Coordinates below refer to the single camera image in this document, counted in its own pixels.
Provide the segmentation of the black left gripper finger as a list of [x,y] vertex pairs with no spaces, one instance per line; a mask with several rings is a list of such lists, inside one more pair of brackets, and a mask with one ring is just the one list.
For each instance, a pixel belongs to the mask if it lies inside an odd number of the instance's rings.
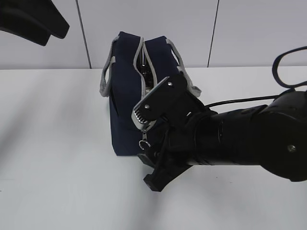
[[66,37],[70,25],[51,0],[2,0],[0,30],[45,46]]

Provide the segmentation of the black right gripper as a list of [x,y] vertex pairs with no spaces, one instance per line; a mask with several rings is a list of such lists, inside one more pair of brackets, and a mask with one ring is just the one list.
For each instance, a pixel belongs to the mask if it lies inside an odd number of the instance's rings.
[[143,164],[153,168],[143,179],[152,191],[161,192],[192,167],[189,161],[196,152],[196,126],[202,118],[213,114],[189,92],[183,93],[162,114],[165,124],[160,142],[138,154]]

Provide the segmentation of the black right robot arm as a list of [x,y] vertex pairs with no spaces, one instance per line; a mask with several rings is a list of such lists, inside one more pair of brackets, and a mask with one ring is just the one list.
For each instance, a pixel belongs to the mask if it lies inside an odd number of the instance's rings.
[[191,96],[162,115],[159,143],[140,154],[153,172],[147,186],[162,191],[193,165],[259,165],[292,182],[307,179],[307,94],[288,90],[270,105],[226,113]]

